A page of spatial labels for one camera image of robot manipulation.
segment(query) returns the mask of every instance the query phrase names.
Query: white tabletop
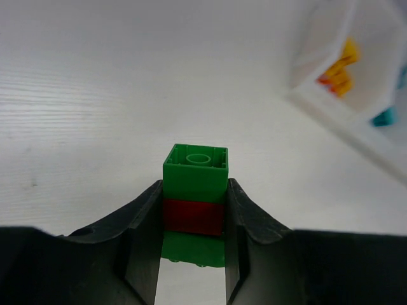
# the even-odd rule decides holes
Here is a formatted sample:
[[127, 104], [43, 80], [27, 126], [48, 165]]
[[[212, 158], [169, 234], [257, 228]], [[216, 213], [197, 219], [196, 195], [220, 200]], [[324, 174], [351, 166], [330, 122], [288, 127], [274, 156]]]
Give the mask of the white tabletop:
[[[174, 143], [289, 227], [406, 234], [407, 190], [284, 98], [312, 0], [3, 0], [0, 224], [69, 234], [162, 177]], [[162, 263], [157, 304], [224, 304]]]

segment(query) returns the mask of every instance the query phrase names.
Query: red lego brick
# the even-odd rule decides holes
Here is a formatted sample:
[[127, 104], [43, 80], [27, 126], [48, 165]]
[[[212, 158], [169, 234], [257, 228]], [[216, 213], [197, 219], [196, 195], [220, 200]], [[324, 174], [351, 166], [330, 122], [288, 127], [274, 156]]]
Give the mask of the red lego brick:
[[221, 236], [224, 205], [164, 199], [163, 217], [167, 231]]

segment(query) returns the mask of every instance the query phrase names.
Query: teal lego brick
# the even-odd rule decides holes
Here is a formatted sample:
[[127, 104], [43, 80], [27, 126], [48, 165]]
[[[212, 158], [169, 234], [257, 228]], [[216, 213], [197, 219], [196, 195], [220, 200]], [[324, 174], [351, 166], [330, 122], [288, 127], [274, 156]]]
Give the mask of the teal lego brick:
[[210, 236], [164, 232], [161, 257], [200, 267], [224, 267], [224, 240]]
[[164, 198], [223, 204], [228, 172], [227, 148], [176, 144], [163, 164]]
[[395, 124], [397, 121], [396, 109], [394, 107], [388, 108], [372, 120], [375, 127], [389, 126]]

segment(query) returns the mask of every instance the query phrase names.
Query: lego brick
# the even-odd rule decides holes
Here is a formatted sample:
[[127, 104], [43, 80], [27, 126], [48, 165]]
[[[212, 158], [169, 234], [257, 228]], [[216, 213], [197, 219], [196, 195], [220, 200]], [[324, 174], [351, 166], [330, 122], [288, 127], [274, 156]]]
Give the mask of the lego brick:
[[200, 267], [221, 268], [224, 267], [224, 241], [222, 238], [165, 231], [161, 257]]
[[343, 83], [352, 82], [352, 78], [346, 68], [342, 68], [337, 74], [329, 79], [329, 82], [334, 86], [338, 86]]
[[372, 120], [375, 127], [393, 125], [397, 121], [396, 110], [394, 107], [388, 108]]
[[227, 148], [176, 144], [163, 164], [164, 198], [223, 204], [228, 171]]
[[223, 217], [224, 205], [169, 199], [163, 201], [166, 231], [221, 236]]
[[335, 64], [333, 64], [326, 72], [325, 76], [327, 78], [331, 78], [335, 74], [338, 74], [343, 68], [345, 64], [341, 61], [337, 61]]
[[400, 71], [399, 83], [397, 85], [397, 89], [400, 90], [406, 86], [406, 78], [407, 78], [407, 66], [404, 66]]
[[345, 96], [346, 93], [348, 93], [351, 89], [353, 88], [353, 82], [347, 81], [342, 84], [332, 86], [331, 92], [337, 94], [338, 97], [343, 97]]
[[352, 39], [348, 38], [346, 40], [345, 46], [343, 47], [343, 52], [340, 61], [345, 65], [351, 65], [361, 59], [361, 50], [357, 43]]
[[329, 85], [331, 84], [331, 83], [329, 82], [329, 78], [326, 77], [325, 74], [321, 75], [321, 76], [318, 78], [317, 82], [320, 83], [320, 84], [322, 84], [322, 85], [324, 85], [324, 86], [329, 86]]

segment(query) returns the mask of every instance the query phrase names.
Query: yellow lego brick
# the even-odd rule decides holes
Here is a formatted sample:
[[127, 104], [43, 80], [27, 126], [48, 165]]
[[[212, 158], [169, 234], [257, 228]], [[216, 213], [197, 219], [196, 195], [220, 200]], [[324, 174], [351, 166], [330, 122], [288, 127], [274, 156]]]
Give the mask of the yellow lego brick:
[[329, 83], [331, 83], [334, 86], [340, 85], [342, 83], [346, 83], [349, 81], [352, 81], [352, 78], [350, 77], [349, 73], [347, 72], [347, 70], [345, 68], [340, 69], [338, 73], [336, 73], [334, 76], [331, 76], [329, 78]]
[[337, 94], [338, 97], [343, 97], [346, 93], [352, 90], [353, 87], [354, 87], [353, 82], [347, 81], [345, 83], [334, 86], [333, 91]]
[[327, 78], [331, 78], [333, 77], [335, 74], [338, 74], [343, 68], [344, 68], [345, 64], [339, 60], [337, 61], [335, 64], [333, 64], [326, 72], [325, 72], [325, 77]]
[[343, 62], [345, 65], [350, 65], [360, 61], [360, 59], [361, 59], [360, 48], [352, 38], [348, 38], [346, 40], [345, 46], [343, 47], [340, 61]]

